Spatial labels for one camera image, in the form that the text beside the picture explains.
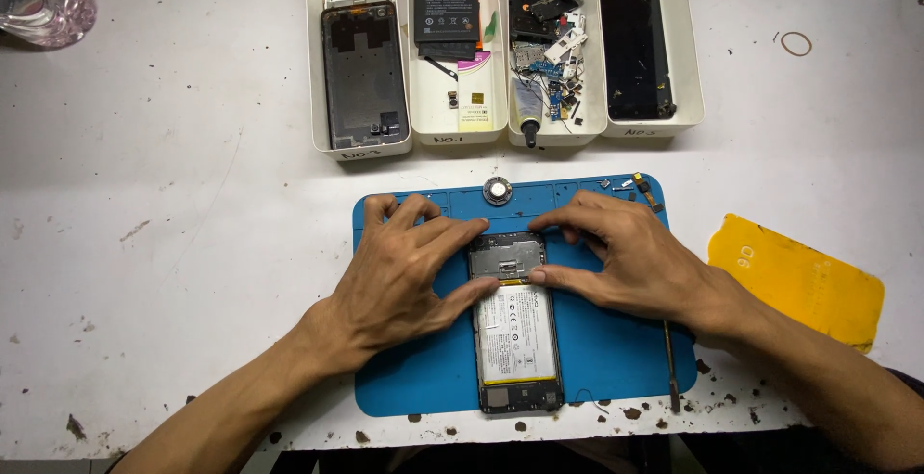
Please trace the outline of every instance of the yellow plastic sheet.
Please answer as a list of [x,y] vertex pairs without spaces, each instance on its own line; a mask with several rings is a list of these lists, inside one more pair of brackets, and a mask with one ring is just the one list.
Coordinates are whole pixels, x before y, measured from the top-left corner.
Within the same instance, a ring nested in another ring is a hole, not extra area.
[[876,277],[734,214],[712,235],[709,264],[806,326],[872,349],[885,296]]

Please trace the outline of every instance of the blue silicone repair mat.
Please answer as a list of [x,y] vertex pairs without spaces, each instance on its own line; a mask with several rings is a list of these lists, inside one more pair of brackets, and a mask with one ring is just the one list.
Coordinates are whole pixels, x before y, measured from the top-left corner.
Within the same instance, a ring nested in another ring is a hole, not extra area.
[[[444,216],[469,220],[487,218],[485,233],[525,231],[526,224],[543,212],[564,206],[575,191],[587,189],[636,201],[645,196],[633,191],[613,191],[629,175],[597,176],[554,182],[514,184],[511,200],[494,207],[481,195],[481,185],[458,189],[412,191],[429,196]],[[664,203],[661,185],[645,175],[655,199]],[[603,180],[611,185],[601,186]],[[396,193],[404,201],[410,192]],[[667,211],[658,213],[666,225]],[[353,249],[362,236],[362,201],[353,208]],[[565,243],[561,232],[548,231],[549,264],[600,271],[600,260],[583,243]],[[452,256],[436,275],[433,290],[446,295],[468,279],[462,251]],[[583,297],[555,290],[552,293],[562,382],[567,402],[668,395],[664,326],[659,320],[641,320],[607,310]],[[671,335],[676,378],[681,393],[696,382],[693,342],[684,332]],[[443,413],[478,409],[478,377],[475,373],[475,340],[470,312],[449,330],[429,335],[376,355],[356,374],[356,401],[374,417]]]

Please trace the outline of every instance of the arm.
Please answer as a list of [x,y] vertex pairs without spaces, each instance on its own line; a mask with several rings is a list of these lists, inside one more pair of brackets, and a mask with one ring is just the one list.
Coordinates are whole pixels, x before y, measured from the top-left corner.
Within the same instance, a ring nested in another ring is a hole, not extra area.
[[558,225],[603,271],[546,265],[534,282],[602,306],[685,324],[772,378],[850,456],[882,470],[924,465],[924,400],[872,360],[760,302],[680,244],[645,206],[578,191],[529,228]]
[[[414,226],[421,217],[426,221]],[[448,328],[500,285],[482,278],[444,299],[433,293],[437,270],[484,232],[487,220],[441,217],[421,195],[400,206],[394,196],[370,196],[364,218],[359,248],[334,294],[260,357],[167,419],[113,474],[237,472],[295,397],[326,377],[358,370],[389,346]]]

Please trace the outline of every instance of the black cap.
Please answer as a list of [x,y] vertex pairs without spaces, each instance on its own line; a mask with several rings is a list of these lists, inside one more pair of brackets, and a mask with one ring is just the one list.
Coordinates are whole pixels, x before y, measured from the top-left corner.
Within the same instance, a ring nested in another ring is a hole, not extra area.
[[539,132],[539,123],[536,121],[525,121],[520,125],[520,131],[526,137],[526,147],[533,149],[536,147],[536,134]]

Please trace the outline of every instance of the white table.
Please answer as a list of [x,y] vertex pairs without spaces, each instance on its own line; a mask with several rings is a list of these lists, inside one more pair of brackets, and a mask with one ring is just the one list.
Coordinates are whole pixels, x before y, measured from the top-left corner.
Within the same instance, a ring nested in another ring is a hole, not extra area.
[[[350,165],[311,146],[304,0],[98,1],[75,46],[0,52],[0,457],[134,446],[333,290],[358,198],[494,174],[651,173],[674,233],[702,257],[734,212],[872,272],[886,298],[870,357],[924,377],[917,0],[691,0],[707,116],[674,140],[418,146]],[[810,55],[772,41],[790,30],[812,39]],[[605,423],[591,404],[558,418],[374,419],[349,377],[304,397],[275,428],[282,440],[261,447],[355,447],[357,431],[384,446],[804,421],[733,359],[697,354],[711,373],[677,416],[661,397],[613,401]],[[643,402],[636,421],[621,411]]]

